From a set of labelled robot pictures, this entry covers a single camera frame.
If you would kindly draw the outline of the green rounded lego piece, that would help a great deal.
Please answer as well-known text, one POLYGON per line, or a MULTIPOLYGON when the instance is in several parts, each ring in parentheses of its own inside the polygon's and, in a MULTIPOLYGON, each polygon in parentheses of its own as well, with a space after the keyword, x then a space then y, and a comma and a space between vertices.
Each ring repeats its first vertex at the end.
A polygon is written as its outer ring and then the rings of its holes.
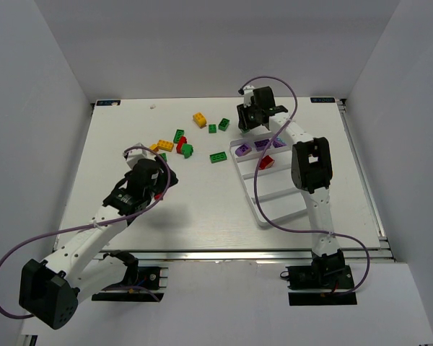
POLYGON ((187 158, 191 157, 193 154, 193 146, 188 144, 188 143, 184 143, 181 146, 180 152, 184 156, 184 158, 187 159, 187 158))

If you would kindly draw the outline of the purple flower lego piece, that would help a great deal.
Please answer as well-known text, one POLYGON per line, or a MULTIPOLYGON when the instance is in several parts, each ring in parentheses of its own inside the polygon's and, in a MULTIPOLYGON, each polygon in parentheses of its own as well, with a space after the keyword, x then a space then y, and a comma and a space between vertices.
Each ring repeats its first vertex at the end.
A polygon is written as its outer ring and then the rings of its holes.
POLYGON ((280 138, 275 138, 272 141, 272 146, 274 148, 281 148, 284 147, 285 145, 286 145, 285 142, 283 142, 280 138))

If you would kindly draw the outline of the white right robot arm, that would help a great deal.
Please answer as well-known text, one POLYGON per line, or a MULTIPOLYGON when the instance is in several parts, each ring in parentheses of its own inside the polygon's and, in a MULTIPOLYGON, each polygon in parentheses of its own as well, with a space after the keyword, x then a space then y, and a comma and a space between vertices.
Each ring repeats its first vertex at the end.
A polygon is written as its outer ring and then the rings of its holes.
POLYGON ((329 187, 333 177, 329 142, 303 130, 287 108, 276 105, 269 86, 244 86, 243 103, 237 106, 239 128, 264 126, 292 150, 291 178, 300 191, 312 229, 312 274, 321 288, 334 286, 345 270, 343 252, 336 238, 330 209, 329 187))

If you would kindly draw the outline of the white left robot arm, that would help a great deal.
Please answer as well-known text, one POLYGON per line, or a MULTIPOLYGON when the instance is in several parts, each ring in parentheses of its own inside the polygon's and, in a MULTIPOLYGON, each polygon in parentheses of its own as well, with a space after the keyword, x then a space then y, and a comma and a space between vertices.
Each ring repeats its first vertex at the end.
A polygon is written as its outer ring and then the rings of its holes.
POLYGON ((19 304, 52 329, 60 329, 78 305, 108 287, 131 287, 141 278, 138 260, 115 250, 97 264, 91 261, 108 242, 127 229, 137 213, 178 183, 159 157, 140 157, 103 200, 91 226, 77 232, 45 259, 29 260, 22 268, 19 304))

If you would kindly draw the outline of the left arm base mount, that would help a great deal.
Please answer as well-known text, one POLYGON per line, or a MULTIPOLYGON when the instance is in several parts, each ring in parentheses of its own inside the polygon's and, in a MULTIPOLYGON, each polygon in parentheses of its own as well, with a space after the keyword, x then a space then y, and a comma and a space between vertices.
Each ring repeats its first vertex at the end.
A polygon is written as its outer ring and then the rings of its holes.
POLYGON ((140 265, 139 260, 125 251, 103 255, 103 259, 118 259, 126 265, 122 281, 109 285, 92 295, 92 301, 159 303, 167 287, 168 268, 159 265, 140 265))

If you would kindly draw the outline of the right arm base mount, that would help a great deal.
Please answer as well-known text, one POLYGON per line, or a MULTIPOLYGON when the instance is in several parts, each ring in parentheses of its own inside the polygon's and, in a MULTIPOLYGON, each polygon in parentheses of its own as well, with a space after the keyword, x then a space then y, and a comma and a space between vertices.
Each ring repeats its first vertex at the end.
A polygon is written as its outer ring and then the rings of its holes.
POLYGON ((354 279, 344 253, 314 256, 310 265, 286 267, 279 277, 288 283, 290 306, 355 306, 354 279))

